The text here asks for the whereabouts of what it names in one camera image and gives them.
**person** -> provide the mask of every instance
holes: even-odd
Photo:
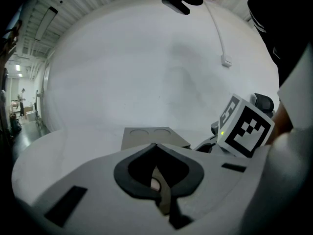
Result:
[[[254,21],[268,52],[277,65],[281,86],[312,40],[312,25],[306,20],[312,13],[311,0],[248,0]],[[292,123],[284,105],[280,102],[273,116],[271,144],[282,133],[292,129]]]
[[[18,95],[18,101],[20,103],[20,117],[24,116],[24,105],[23,105],[23,101],[26,100],[23,96],[23,93],[25,92],[25,89],[22,89],[22,93]]]

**fluorescent light fixture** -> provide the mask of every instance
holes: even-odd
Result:
[[[36,33],[36,36],[35,36],[35,39],[40,41],[41,38],[43,37],[45,31],[47,30],[48,26],[50,25],[51,21],[54,19],[55,15],[58,13],[58,11],[53,8],[53,7],[50,7],[47,12],[45,13],[44,15],[44,18],[42,19],[39,27],[38,27],[38,30],[37,30],[37,33]]]

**headset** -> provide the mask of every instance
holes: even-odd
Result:
[[[203,0],[162,0],[162,3],[180,14],[189,15],[190,9],[182,1],[195,6],[203,4]]]

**concrete floor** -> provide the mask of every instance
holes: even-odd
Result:
[[[12,149],[13,164],[18,159],[19,155],[29,146],[32,142],[41,138],[42,136],[50,133],[45,125],[36,125],[35,121],[28,122],[22,125],[22,130],[16,135]]]

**black sleeve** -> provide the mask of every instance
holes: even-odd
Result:
[[[278,67],[281,86],[312,39],[313,0],[248,0],[254,22]]]

